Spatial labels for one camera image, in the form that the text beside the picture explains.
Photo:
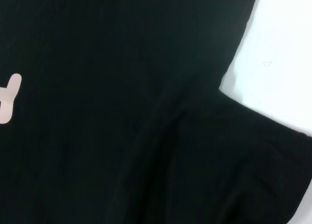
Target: white background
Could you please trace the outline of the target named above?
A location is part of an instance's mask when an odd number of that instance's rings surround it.
[[[312,136],[311,61],[312,0],[257,0],[220,89]],[[312,224],[312,186],[289,224]]]

